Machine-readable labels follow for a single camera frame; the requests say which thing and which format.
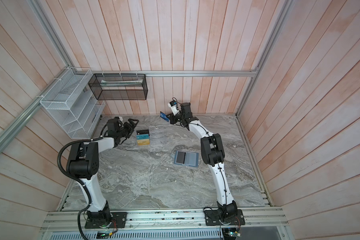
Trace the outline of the teal VIP card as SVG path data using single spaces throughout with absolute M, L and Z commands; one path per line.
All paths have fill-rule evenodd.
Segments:
M 137 135 L 137 140 L 149 140 L 149 139 L 150 139 L 149 134 Z

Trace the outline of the beige card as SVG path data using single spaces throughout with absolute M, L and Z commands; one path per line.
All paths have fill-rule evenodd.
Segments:
M 150 143 L 151 143 L 150 139 L 137 140 L 138 146 L 147 146 L 150 145 Z

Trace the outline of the blue VIP logo card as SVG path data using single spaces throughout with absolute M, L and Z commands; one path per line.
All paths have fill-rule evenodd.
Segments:
M 167 121 L 167 122 L 170 122 L 170 119 L 168 118 L 168 116 L 167 116 L 165 113 L 160 112 L 160 117 L 161 117 L 163 120 L 165 120 L 165 121 Z

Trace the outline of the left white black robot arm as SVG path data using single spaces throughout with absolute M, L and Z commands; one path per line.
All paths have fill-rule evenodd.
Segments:
M 104 211 L 107 205 L 98 180 L 100 153 L 129 139 L 138 123 L 136 119 L 123 122 L 122 117 L 115 117 L 107 121 L 98 138 L 69 143 L 71 150 L 64 170 L 81 186 L 88 205 L 86 211 L 97 213 Z

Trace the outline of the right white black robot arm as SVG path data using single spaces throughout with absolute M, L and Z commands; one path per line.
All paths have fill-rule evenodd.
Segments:
M 202 160 L 213 175 L 221 221 L 236 217 L 238 207 L 225 174 L 225 150 L 221 136 L 210 132 L 197 117 L 193 116 L 190 103 L 180 104 L 177 99 L 173 98 L 168 106 L 172 110 L 171 114 L 166 115 L 170 124 L 186 128 L 200 139 Z

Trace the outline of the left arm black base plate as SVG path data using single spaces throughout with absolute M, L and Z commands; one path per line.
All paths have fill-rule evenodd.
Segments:
M 85 229 L 122 229 L 126 220 L 127 212 L 88 212 Z

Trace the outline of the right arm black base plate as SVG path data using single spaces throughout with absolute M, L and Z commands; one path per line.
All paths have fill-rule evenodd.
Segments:
M 242 210 L 237 210 L 233 214 L 223 214 L 220 210 L 206 209 L 203 210 L 205 223 L 207 226 L 235 225 L 243 226 L 246 224 Z

